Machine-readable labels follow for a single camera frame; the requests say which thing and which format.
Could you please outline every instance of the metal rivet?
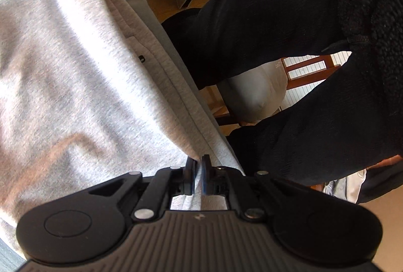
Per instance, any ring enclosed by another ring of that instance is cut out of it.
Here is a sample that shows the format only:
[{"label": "metal rivet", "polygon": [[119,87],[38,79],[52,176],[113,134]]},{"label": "metal rivet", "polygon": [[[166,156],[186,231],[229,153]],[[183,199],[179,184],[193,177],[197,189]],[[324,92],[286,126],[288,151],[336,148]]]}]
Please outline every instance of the metal rivet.
[{"label": "metal rivet", "polygon": [[261,218],[264,215],[264,210],[261,208],[249,208],[245,212],[247,218]]},{"label": "metal rivet", "polygon": [[154,212],[148,208],[138,209],[134,212],[134,216],[139,220],[147,220],[154,216]]}]

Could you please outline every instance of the black plastic mount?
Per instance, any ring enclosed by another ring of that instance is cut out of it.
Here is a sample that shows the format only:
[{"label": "black plastic mount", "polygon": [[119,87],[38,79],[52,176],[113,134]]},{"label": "black plastic mount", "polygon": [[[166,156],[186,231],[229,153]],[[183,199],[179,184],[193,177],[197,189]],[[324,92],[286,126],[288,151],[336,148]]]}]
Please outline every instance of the black plastic mount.
[{"label": "black plastic mount", "polygon": [[[174,260],[185,255],[186,248],[189,255],[199,257],[201,248],[211,249],[217,245],[215,241],[228,243],[229,248],[222,249],[228,251],[230,256],[226,257],[245,256],[244,263],[254,261],[251,266],[257,259],[261,260],[261,267],[274,266],[275,261],[268,258],[269,252],[266,257],[251,258],[256,250],[267,248],[291,266],[287,271],[379,271],[370,263],[382,238],[382,226],[375,215],[358,205],[274,178],[266,171],[245,177],[231,167],[212,167],[209,156],[203,156],[203,193],[224,196],[228,211],[171,211],[174,196],[194,193],[195,166],[196,162],[189,158],[185,167],[163,168],[153,177],[130,172],[38,206],[21,218],[17,239],[37,271],[43,265],[55,268],[86,265],[88,271],[93,271],[94,264],[106,266],[106,262],[114,261],[113,257],[122,255],[132,255],[134,264],[135,253],[139,253],[140,261],[145,255],[140,255],[142,246],[149,248],[149,255],[154,255],[157,261],[164,252],[169,252],[174,268]],[[203,228],[206,236],[195,238]],[[156,236],[155,230],[160,230],[161,235]],[[150,236],[141,238],[142,242],[132,241],[140,234]],[[177,241],[178,249],[172,245],[165,248],[164,244],[171,240],[160,239],[163,234],[172,237],[173,243]],[[255,249],[250,253],[247,239],[255,239],[250,244]],[[192,246],[182,245],[184,249],[180,249],[181,243]],[[237,248],[246,246],[246,249],[236,255],[235,243]],[[128,265],[119,271],[126,270],[136,268]],[[211,265],[199,270],[214,269]]]}]

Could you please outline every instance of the leg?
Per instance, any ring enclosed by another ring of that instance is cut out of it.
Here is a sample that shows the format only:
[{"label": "leg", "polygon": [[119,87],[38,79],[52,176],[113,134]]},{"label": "leg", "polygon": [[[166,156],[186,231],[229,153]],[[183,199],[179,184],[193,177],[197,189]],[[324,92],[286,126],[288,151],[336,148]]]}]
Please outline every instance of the leg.
[{"label": "leg", "polygon": [[210,0],[163,26],[199,89],[344,38],[337,0]]},{"label": "leg", "polygon": [[292,107],[229,135],[246,174],[267,170],[317,185],[399,153],[388,113],[355,57]]}]

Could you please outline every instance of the gray fabric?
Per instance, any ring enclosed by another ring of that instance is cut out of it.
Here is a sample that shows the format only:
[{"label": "gray fabric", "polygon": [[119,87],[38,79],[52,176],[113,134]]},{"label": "gray fabric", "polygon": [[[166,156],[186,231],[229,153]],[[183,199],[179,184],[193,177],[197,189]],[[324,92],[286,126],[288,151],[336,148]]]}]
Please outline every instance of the gray fabric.
[{"label": "gray fabric", "polygon": [[0,239],[0,272],[14,272],[25,260]]},{"label": "gray fabric", "polygon": [[189,85],[190,89],[194,93],[197,100],[200,102],[206,114],[209,116],[210,121],[215,125],[217,130],[218,124],[214,119],[213,115],[210,113],[210,109],[208,108],[206,102],[200,95],[196,84],[194,83],[192,77],[190,76],[189,71],[187,70],[185,64],[183,63],[181,57],[173,46],[171,40],[169,39],[167,33],[164,31],[161,23],[158,21],[157,17],[154,15],[151,8],[148,6],[146,0],[126,0],[130,7],[138,14],[138,16],[142,19],[142,21],[146,24],[146,26],[150,29],[150,31],[154,34],[154,36],[158,39],[162,47],[165,49],[167,54],[170,56],[175,66],[181,72],[183,78],[186,83]]},{"label": "gray fabric", "polygon": [[281,60],[269,62],[217,84],[221,97],[243,122],[257,123],[273,115],[287,90]]},{"label": "gray fabric", "polygon": [[15,226],[41,203],[187,155],[239,167],[124,0],[0,0],[0,14],[0,238],[20,254]]}]

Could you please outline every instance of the white wall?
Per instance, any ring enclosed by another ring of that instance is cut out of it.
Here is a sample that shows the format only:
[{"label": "white wall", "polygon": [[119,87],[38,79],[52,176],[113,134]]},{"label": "white wall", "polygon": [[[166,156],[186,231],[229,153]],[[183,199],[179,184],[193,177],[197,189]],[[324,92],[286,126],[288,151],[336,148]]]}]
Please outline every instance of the white wall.
[{"label": "white wall", "polygon": [[362,205],[377,215],[383,226],[383,238],[374,263],[384,272],[402,272],[403,186]]}]

